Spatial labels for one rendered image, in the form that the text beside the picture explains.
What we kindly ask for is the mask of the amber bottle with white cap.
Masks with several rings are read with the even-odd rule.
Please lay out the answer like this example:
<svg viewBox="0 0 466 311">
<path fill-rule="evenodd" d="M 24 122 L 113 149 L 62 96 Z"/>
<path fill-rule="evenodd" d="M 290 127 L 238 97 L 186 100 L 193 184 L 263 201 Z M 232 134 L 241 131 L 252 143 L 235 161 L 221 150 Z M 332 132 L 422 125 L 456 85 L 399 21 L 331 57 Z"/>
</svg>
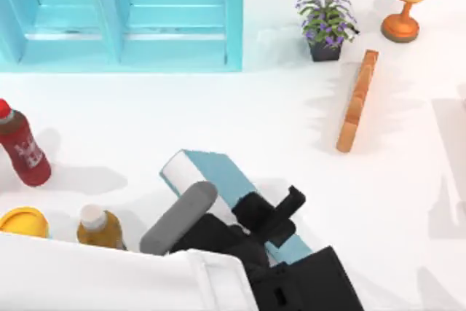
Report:
<svg viewBox="0 0 466 311">
<path fill-rule="evenodd" d="M 98 205 L 85 205 L 76 231 L 79 243 L 126 251 L 119 219 Z"/>
</svg>

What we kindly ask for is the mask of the purple flowering potted plant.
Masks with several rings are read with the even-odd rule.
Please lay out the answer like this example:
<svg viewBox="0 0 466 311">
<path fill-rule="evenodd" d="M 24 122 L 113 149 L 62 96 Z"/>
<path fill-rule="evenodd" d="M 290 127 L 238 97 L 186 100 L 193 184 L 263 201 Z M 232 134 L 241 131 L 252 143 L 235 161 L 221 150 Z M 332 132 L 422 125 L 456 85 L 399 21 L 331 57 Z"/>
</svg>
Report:
<svg viewBox="0 0 466 311">
<path fill-rule="evenodd" d="M 301 31 L 314 62 L 336 61 L 343 43 L 360 34 L 350 0 L 298 0 Z"/>
</svg>

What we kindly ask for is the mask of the red bottle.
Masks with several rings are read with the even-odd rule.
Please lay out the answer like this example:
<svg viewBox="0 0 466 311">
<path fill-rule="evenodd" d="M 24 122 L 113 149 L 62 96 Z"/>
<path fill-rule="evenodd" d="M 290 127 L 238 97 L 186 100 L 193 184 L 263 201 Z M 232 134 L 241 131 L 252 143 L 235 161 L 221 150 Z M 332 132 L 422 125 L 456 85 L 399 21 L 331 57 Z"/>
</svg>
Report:
<svg viewBox="0 0 466 311">
<path fill-rule="evenodd" d="M 45 184 L 51 176 L 50 163 L 36 143 L 28 119 L 0 98 L 0 144 L 8 153 L 20 180 L 27 186 Z"/>
</svg>

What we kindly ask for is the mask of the blue book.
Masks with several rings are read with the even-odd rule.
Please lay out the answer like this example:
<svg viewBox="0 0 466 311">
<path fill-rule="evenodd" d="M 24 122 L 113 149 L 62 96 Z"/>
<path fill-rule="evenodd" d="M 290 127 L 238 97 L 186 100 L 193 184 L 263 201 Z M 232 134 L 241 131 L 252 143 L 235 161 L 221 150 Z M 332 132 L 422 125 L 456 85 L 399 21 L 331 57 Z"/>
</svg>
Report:
<svg viewBox="0 0 466 311">
<path fill-rule="evenodd" d="M 216 186 L 219 197 L 231 210 L 241 197 L 250 192 L 258 193 L 253 183 L 227 155 L 210 151 L 182 149 L 167 161 L 159 175 L 177 196 L 181 196 L 197 181 L 209 181 Z M 282 245 L 267 240 L 265 247 L 275 261 L 289 264 L 312 253 L 296 233 Z"/>
</svg>

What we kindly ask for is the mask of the pale grey rounded box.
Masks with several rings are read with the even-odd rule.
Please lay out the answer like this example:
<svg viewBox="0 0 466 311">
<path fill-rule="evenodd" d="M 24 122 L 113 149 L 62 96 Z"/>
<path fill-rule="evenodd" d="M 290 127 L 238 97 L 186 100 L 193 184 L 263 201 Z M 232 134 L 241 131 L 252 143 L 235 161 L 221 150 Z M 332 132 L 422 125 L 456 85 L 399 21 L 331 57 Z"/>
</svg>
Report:
<svg viewBox="0 0 466 311">
<path fill-rule="evenodd" d="M 163 256 L 207 213 L 218 197 L 209 181 L 192 184 L 143 235 L 141 253 Z"/>
</svg>

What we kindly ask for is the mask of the light blue rack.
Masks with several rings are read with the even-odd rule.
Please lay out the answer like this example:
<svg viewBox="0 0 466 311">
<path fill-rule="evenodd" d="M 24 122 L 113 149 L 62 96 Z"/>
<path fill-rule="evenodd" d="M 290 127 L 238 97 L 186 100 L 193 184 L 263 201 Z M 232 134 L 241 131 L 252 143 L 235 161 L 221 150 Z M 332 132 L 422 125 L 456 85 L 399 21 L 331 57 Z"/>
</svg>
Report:
<svg viewBox="0 0 466 311">
<path fill-rule="evenodd" d="M 0 72 L 242 68 L 243 0 L 0 0 Z"/>
</svg>

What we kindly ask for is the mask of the yellow round lid container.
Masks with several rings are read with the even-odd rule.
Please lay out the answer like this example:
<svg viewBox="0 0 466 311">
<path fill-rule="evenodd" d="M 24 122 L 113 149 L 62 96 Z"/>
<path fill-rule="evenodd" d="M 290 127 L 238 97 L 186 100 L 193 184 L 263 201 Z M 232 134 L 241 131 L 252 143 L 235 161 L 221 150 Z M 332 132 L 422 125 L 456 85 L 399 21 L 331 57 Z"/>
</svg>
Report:
<svg viewBox="0 0 466 311">
<path fill-rule="evenodd" d="M 42 212 L 32 207 L 10 210 L 0 218 L 0 232 L 49 238 L 49 224 Z"/>
</svg>

